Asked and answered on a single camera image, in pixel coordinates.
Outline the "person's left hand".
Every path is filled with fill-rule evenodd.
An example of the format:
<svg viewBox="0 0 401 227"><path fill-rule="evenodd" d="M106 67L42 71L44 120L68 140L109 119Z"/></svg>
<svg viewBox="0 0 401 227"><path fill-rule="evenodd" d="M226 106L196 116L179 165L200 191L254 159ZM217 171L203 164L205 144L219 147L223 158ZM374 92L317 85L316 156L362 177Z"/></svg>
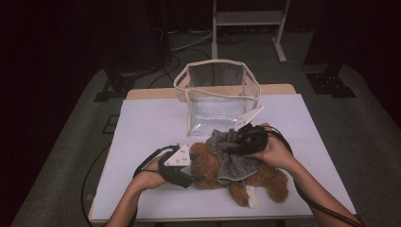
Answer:
<svg viewBox="0 0 401 227"><path fill-rule="evenodd" d="M152 159L145 167L133 178L132 183L139 191L157 188L166 184L166 180L159 174L158 162L161 156Z"/></svg>

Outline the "dark floor hatch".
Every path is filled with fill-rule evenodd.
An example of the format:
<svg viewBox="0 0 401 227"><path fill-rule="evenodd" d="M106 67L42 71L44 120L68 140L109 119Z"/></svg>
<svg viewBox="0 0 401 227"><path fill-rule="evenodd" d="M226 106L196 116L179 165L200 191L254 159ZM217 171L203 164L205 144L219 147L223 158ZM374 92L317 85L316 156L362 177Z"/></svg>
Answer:
<svg viewBox="0 0 401 227"><path fill-rule="evenodd" d="M114 131L117 127L119 115L112 114L109 116L105 126L103 127L102 133L103 134L114 134Z"/></svg>

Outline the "person's right hand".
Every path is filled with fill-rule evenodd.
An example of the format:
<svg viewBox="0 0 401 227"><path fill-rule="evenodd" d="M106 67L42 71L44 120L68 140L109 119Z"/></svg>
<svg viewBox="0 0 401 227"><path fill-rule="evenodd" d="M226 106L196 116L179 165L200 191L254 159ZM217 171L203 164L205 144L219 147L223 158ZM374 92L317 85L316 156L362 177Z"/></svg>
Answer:
<svg viewBox="0 0 401 227"><path fill-rule="evenodd" d="M268 143L263 150L251 154L250 157L259 159L270 166L289 170L294 157L279 137L272 133L269 123L263 123L261 127L268 132Z"/></svg>

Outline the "grey knit doll sweater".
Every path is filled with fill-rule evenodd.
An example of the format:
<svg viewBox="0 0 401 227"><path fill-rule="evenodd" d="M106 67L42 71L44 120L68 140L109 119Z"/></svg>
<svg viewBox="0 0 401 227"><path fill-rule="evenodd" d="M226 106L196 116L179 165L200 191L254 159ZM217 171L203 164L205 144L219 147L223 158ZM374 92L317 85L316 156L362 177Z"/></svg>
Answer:
<svg viewBox="0 0 401 227"><path fill-rule="evenodd" d="M235 154L239 148L237 139L234 130L213 130L206 140L211 153L218 158L218 181L222 184L241 182L257 172L258 160Z"/></svg>

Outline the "white metal stand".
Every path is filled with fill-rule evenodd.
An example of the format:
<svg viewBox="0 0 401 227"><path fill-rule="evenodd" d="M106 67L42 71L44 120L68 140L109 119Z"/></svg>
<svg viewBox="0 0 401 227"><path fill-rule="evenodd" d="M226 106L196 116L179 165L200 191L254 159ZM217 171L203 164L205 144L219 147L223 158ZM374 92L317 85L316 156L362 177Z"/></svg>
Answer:
<svg viewBox="0 0 401 227"><path fill-rule="evenodd" d="M223 12L217 10L217 0L213 0L212 58L218 58L218 28L221 26L278 26L278 31L271 40L279 62L286 63L287 58L281 46L281 39L289 5L290 0L285 0L280 10Z"/></svg>

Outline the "brown teddy bear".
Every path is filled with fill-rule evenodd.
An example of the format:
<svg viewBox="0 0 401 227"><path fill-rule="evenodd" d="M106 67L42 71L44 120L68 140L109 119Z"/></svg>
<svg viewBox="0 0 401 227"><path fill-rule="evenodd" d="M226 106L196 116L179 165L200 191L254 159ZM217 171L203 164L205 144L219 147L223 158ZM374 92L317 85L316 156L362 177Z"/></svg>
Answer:
<svg viewBox="0 0 401 227"><path fill-rule="evenodd" d="M276 203L284 202L288 197L288 177L278 168L259 161L257 172L241 182L222 184L218 181L218 158L214 156L205 143L195 143L190 148L190 154L199 154L199 157L191 162L191 174L204 176L203 187L199 190L212 190L225 187L232 199L242 207L258 208L259 199L256 197L255 188L263 187L268 196Z"/></svg>

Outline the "black stand base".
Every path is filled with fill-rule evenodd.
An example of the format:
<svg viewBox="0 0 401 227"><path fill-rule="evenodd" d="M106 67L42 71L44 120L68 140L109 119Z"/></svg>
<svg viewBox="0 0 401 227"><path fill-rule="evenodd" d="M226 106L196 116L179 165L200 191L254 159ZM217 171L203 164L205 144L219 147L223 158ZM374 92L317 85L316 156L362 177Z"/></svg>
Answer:
<svg viewBox="0 0 401 227"><path fill-rule="evenodd" d="M334 98L355 97L352 89L340 79L342 66L342 63L330 63L323 72L307 73L306 78L313 91L317 95L331 95Z"/></svg>
<svg viewBox="0 0 401 227"><path fill-rule="evenodd" d="M107 102L111 98L124 98L134 87L136 79L121 75L107 76L102 90L95 96L94 102Z"/></svg>

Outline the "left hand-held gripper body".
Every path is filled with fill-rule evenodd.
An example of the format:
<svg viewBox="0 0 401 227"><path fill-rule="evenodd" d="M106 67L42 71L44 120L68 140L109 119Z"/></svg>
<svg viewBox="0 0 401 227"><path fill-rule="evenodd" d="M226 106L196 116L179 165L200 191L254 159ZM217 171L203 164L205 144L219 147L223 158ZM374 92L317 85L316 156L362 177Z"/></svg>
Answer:
<svg viewBox="0 0 401 227"><path fill-rule="evenodd" d="M192 176L183 172L184 168L190 166L191 158L187 145L173 146L171 151L166 152L158 161L159 174L162 178L183 188L187 188L193 183Z"/></svg>

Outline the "black equipment tower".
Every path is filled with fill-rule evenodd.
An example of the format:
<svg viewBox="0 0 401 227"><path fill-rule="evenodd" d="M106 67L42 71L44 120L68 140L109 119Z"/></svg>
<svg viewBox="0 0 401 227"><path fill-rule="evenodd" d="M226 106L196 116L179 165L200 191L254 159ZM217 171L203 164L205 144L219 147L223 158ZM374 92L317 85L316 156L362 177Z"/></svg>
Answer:
<svg viewBox="0 0 401 227"><path fill-rule="evenodd" d="M148 13L157 52L164 62L172 62L165 0L148 0Z"/></svg>

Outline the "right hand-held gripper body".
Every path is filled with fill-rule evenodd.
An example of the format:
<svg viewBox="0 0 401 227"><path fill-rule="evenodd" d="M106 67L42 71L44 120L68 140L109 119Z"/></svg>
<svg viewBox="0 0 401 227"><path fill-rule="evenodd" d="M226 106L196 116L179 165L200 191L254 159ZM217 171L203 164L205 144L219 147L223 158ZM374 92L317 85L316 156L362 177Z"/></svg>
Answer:
<svg viewBox="0 0 401 227"><path fill-rule="evenodd" d="M252 125L252 120L263 110L263 107L255 108L239 116L235 122L235 131L238 137L235 140L237 148L249 147L253 153L263 150L268 143L268 132L261 126Z"/></svg>

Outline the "clear plastic bag beige trim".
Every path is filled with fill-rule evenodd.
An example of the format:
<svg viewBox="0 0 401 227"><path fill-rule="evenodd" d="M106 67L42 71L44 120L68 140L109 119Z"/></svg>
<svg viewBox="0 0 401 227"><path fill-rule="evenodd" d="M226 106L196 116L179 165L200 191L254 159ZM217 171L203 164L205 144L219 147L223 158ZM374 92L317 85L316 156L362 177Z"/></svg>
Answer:
<svg viewBox="0 0 401 227"><path fill-rule="evenodd" d="M260 84L241 61L188 63L173 86L178 99L187 105L188 136L234 129L239 117L259 108Z"/></svg>

